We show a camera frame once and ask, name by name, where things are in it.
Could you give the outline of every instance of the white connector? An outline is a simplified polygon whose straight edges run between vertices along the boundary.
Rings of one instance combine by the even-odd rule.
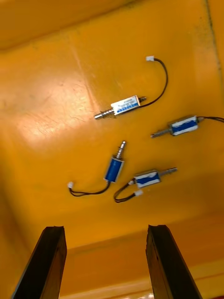
[[[146,56],[146,61],[154,61],[154,56]]]
[[[142,194],[143,194],[143,191],[142,191],[142,190],[137,190],[137,191],[135,191],[135,193],[134,193],[135,196],[140,196],[140,195],[142,195]]]
[[[69,189],[72,189],[73,185],[74,185],[73,182],[69,182],[69,183],[68,183],[68,188],[69,188]]]

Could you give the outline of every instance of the black wire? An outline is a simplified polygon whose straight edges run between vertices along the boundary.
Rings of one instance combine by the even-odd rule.
[[[121,187],[119,190],[117,190],[117,192],[115,192],[115,194],[114,194],[114,196],[113,196],[113,199],[115,200],[116,203],[124,202],[124,201],[130,200],[131,198],[135,197],[135,194],[132,193],[131,195],[129,195],[129,196],[127,196],[127,197],[117,199],[118,195],[119,195],[124,189],[126,189],[128,186],[129,186],[129,183],[127,183],[126,185],[124,185],[123,187]]]
[[[80,196],[85,196],[85,195],[97,195],[97,194],[104,193],[107,189],[109,189],[110,185],[111,185],[111,182],[107,181],[106,187],[103,190],[100,190],[97,192],[74,191],[74,190],[72,190],[72,188],[69,188],[69,192],[71,193],[72,196],[75,196],[75,197],[80,197]]]
[[[167,84],[168,84],[168,72],[167,72],[167,68],[166,68],[165,64],[160,59],[154,58],[154,61],[158,61],[162,65],[162,67],[163,67],[163,69],[165,71],[165,74],[166,74],[166,83],[165,83],[165,86],[164,86],[164,88],[163,88],[162,93],[160,94],[160,96],[158,96],[155,100],[153,100],[152,102],[150,102],[148,104],[144,104],[144,105],[139,106],[139,108],[143,108],[143,107],[149,106],[149,105],[155,103],[156,101],[158,101],[161,98],[161,96],[164,94],[164,92],[165,92],[165,90],[167,88]]]
[[[214,120],[214,121],[224,122],[224,118],[223,117],[219,117],[219,116],[198,116],[197,118],[198,119],[199,118],[205,118],[205,119],[208,119],[208,120]]]

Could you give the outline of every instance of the yellow surface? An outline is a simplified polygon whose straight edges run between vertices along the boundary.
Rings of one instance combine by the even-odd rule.
[[[216,214],[224,210],[223,124],[207,120],[195,132],[150,139],[152,132],[185,115],[224,115],[219,63],[223,47],[214,43],[221,32],[216,31],[220,17],[213,28],[210,17],[216,19],[215,7],[210,11],[204,0],[133,2],[2,52],[4,188],[30,251],[41,231],[52,225],[65,227],[69,253],[138,233],[148,224],[186,221],[187,227],[191,218],[200,220],[207,213],[213,213],[213,233],[219,236]],[[16,29],[13,34],[19,36]],[[148,55],[167,66],[164,96],[117,119],[94,120],[94,114],[112,102],[134,94],[150,101],[161,92],[163,69],[157,62],[146,62]],[[72,197],[69,181],[74,181],[75,189],[90,192],[105,186],[103,176],[122,140],[127,146],[118,182],[99,196]],[[178,172],[145,189],[143,196],[120,205],[113,202],[114,192],[133,174],[169,167]],[[191,231],[187,234],[190,240]],[[206,235],[204,241],[209,243]],[[216,254],[211,250],[198,263],[224,258],[222,252]],[[92,288],[99,288],[94,273],[89,279]],[[63,283],[64,294],[77,291]]]
[[[0,0],[0,50],[107,13],[132,0]]]

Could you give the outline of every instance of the blue label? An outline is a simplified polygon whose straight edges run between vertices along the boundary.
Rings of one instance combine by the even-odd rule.
[[[190,129],[192,127],[197,127],[197,121],[194,121],[194,120],[187,121],[187,122],[183,123],[182,125],[175,126],[175,127],[172,125],[172,130],[173,130],[173,133],[178,133],[180,131]]]
[[[123,166],[123,161],[112,158],[108,171],[105,175],[105,180],[108,182],[116,182],[117,177],[121,171],[121,167]]]
[[[132,109],[132,108],[134,108],[134,107],[136,107],[136,106],[138,106],[138,105],[139,105],[138,103],[135,103],[135,104],[132,104],[132,105],[123,107],[123,108],[119,109],[119,110],[117,111],[117,113],[122,112],[122,111],[126,111],[126,110],[128,110],[128,109]]]
[[[144,185],[144,184],[147,184],[148,182],[152,182],[155,180],[160,181],[160,177],[159,177],[158,173],[156,173],[153,177],[150,175],[148,177],[145,176],[144,178],[138,178],[138,179],[136,179],[136,182],[137,182],[137,184]]]

